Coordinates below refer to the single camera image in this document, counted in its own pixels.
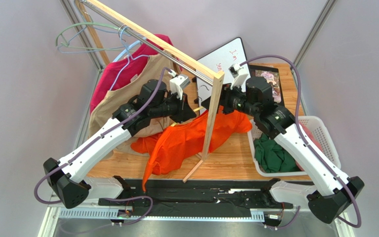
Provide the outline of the orange t-shirt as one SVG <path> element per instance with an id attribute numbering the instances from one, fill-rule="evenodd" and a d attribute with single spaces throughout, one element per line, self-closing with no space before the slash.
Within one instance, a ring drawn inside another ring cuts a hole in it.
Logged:
<path id="1" fill-rule="evenodd" d="M 131 144 L 132 150 L 147 153 L 150 158 L 142 178 L 142 189 L 145 192 L 146 182 L 153 175 L 165 175 L 181 168 L 185 159 L 203 151 L 208 113 L 193 121 L 176 126 L 169 126 L 163 132 L 149 137 L 138 138 Z M 246 133 L 252 129 L 251 122 L 241 112 L 216 115 L 213 133 L 208 147 L 211 153 L 223 145 L 232 134 Z"/>

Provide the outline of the green t-shirt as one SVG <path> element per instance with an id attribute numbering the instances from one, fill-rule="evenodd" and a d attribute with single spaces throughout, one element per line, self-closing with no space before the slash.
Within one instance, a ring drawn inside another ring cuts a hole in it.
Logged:
<path id="1" fill-rule="evenodd" d="M 254 158 L 265 173 L 301 171 L 292 155 L 267 135 L 262 134 L 253 145 Z"/>

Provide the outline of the yellow hanger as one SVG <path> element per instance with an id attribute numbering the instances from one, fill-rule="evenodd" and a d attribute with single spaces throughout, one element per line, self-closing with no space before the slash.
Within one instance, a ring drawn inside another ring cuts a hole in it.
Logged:
<path id="1" fill-rule="evenodd" d="M 207 91 L 209 91 L 210 89 L 206 86 L 206 85 L 202 85 L 200 86 L 196 91 L 197 91 L 197 99 L 194 100 L 194 103 L 198 104 L 199 107 L 193 109 L 194 112 L 199 112 L 199 115 L 202 114 L 201 111 L 205 111 L 206 109 L 201 105 L 201 102 L 203 101 L 203 99 L 199 96 L 198 94 L 198 91 L 201 89 L 201 88 L 205 88 Z"/>

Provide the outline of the dusty pink t-shirt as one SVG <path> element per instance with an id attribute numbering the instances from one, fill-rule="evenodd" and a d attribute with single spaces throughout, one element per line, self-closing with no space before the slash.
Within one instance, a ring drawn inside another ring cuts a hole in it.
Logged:
<path id="1" fill-rule="evenodd" d="M 304 134 L 313 142 L 313 144 L 320 150 L 322 151 L 322 147 L 320 143 L 314 138 L 312 132 L 301 122 L 299 122 L 301 128 L 304 131 Z"/>

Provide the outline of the mint green hanger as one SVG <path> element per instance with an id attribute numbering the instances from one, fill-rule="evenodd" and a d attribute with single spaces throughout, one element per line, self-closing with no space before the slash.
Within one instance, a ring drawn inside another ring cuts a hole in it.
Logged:
<path id="1" fill-rule="evenodd" d="M 121 38 L 120 36 L 128 36 L 131 35 L 126 33 L 125 30 L 121 30 L 119 27 L 116 27 L 114 25 L 105 24 L 105 23 L 99 23 L 99 22 L 93 22 L 90 20 L 85 20 L 84 22 L 79 22 L 73 25 L 68 26 L 65 28 L 57 37 L 55 45 L 57 47 L 57 50 L 63 54 L 79 54 L 79 53 L 92 53 L 92 52 L 102 52 L 102 51 L 124 51 L 130 50 L 137 45 L 141 45 L 142 43 L 140 41 L 133 42 L 131 44 L 128 44 L 125 39 Z M 69 29 L 76 29 L 77 32 L 75 35 L 73 35 L 70 39 L 66 39 L 64 37 L 64 32 L 68 31 Z M 105 48 L 101 45 L 101 43 L 98 43 L 98 46 L 96 47 L 90 47 L 90 46 L 72 46 L 71 42 L 75 40 L 77 37 L 86 36 L 86 34 L 82 34 L 84 31 L 88 30 L 91 34 L 94 43 L 96 44 L 96 41 L 98 39 L 98 35 L 96 34 L 96 31 L 109 33 L 109 34 L 116 34 L 118 38 L 121 41 L 121 45 L 118 47 L 113 48 Z"/>

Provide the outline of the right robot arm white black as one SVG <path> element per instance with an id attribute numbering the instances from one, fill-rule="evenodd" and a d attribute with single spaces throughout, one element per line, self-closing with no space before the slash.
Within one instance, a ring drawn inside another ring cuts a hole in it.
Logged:
<path id="1" fill-rule="evenodd" d="M 320 221 L 330 224 L 353 205 L 357 224 L 362 220 L 356 198 L 364 188 L 360 177 L 350 177 L 335 166 L 299 125 L 299 120 L 284 106 L 274 101 L 272 86 L 263 77 L 252 77 L 245 82 L 245 91 L 236 83 L 224 84 L 219 105 L 224 114 L 234 111 L 253 117 L 256 127 L 274 140 L 301 166 L 313 185 L 300 185 L 271 179 L 264 187 L 267 205 L 291 203 L 307 207 Z"/>

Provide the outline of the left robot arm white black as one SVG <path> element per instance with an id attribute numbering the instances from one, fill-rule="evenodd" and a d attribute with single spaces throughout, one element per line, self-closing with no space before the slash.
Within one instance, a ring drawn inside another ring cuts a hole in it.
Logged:
<path id="1" fill-rule="evenodd" d="M 151 79 L 140 93 L 122 104 L 105 125 L 67 156 L 44 162 L 45 178 L 65 208 L 79 206 L 87 199 L 109 199 L 120 196 L 125 183 L 120 177 L 90 178 L 88 172 L 117 146 L 149 126 L 152 119 L 169 117 L 182 123 L 196 117 L 183 92 L 191 80 L 184 75 L 169 84 Z"/>

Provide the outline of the light blue wire hanger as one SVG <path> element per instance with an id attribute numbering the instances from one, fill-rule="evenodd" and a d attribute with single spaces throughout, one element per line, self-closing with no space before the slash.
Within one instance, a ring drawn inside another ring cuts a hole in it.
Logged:
<path id="1" fill-rule="evenodd" d="M 76 32 L 77 32 L 77 30 L 74 28 L 69 29 L 68 31 L 64 32 L 64 37 L 69 40 L 73 35 L 76 34 Z M 91 35 L 89 35 L 87 32 L 88 32 L 88 30 L 86 30 L 82 33 L 83 35 L 86 34 L 86 36 L 81 36 L 81 37 L 75 38 L 75 40 L 71 42 L 71 45 L 72 46 L 79 46 L 79 47 L 84 47 L 84 46 L 96 47 L 97 45 L 94 42 L 92 42 Z M 118 47 L 120 45 L 121 45 L 121 42 L 120 42 L 120 40 L 118 40 L 118 44 L 114 47 Z"/>

